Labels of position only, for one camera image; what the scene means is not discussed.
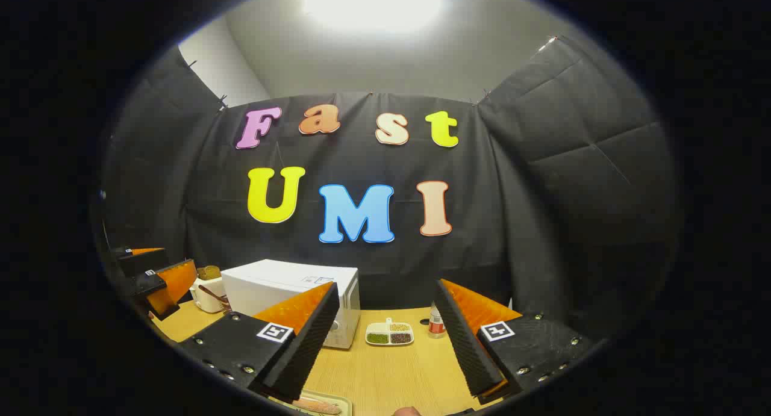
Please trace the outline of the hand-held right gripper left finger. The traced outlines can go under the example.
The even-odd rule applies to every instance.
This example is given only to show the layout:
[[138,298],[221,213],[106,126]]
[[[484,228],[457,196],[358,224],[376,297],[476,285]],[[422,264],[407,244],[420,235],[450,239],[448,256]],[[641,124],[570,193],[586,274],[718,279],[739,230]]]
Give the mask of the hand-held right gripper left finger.
[[326,282],[258,314],[227,312],[177,347],[239,388],[299,399],[339,308],[338,285]]

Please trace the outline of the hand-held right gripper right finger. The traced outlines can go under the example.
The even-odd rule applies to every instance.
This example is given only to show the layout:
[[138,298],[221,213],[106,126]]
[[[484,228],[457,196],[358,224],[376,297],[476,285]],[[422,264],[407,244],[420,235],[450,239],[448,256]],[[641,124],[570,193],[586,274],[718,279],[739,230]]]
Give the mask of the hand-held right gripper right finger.
[[436,281],[435,307],[466,386],[480,404],[553,382],[594,347],[562,322],[520,314],[446,279]]

